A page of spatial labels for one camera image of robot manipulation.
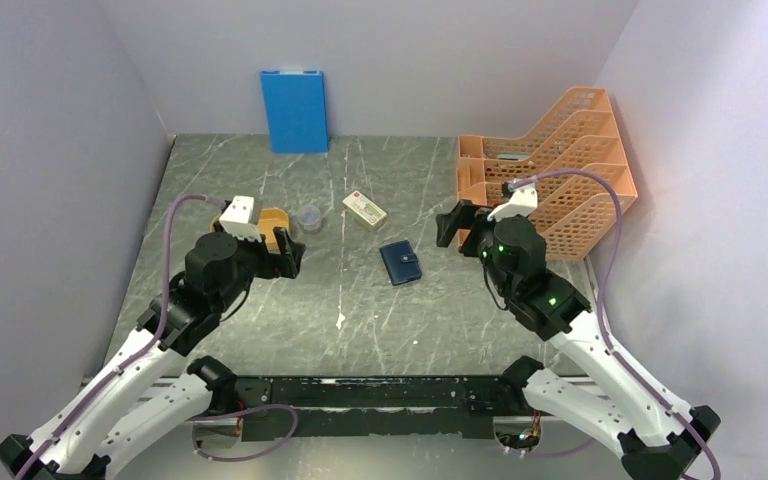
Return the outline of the blue leather card holder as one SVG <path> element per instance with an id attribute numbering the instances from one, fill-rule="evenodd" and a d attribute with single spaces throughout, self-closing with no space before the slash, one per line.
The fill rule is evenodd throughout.
<path id="1" fill-rule="evenodd" d="M 408 240 L 401 240 L 379 248 L 390 283 L 393 286 L 417 281 L 422 277 L 418 257 Z"/>

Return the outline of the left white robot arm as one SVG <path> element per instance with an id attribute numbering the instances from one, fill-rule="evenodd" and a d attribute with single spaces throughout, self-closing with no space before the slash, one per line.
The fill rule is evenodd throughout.
<path id="1" fill-rule="evenodd" d="M 221 323 L 257 279 L 294 279 L 306 247 L 284 228 L 277 251 L 217 230 L 201 236 L 111 361 L 60 412 L 30 435 L 0 443 L 14 479 L 111 479 L 142 450 L 194 417 L 239 411 L 236 376 L 219 360 L 190 363 L 165 393 L 140 397 Z"/>

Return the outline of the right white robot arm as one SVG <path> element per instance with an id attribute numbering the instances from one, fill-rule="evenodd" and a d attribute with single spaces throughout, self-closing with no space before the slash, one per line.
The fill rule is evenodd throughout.
<path id="1" fill-rule="evenodd" d="M 502 374 L 499 398 L 510 413 L 548 413 L 612 451 L 633 479 L 685 479 L 721 423 L 706 405 L 673 394 L 614 340 L 588 299 L 547 266 L 546 242 L 522 215 L 495 219 L 488 207 L 458 202 L 439 214 L 436 244 L 464 230 L 459 251 L 482 267 L 497 306 L 552 345 L 599 386 L 590 393 L 523 356 Z"/>

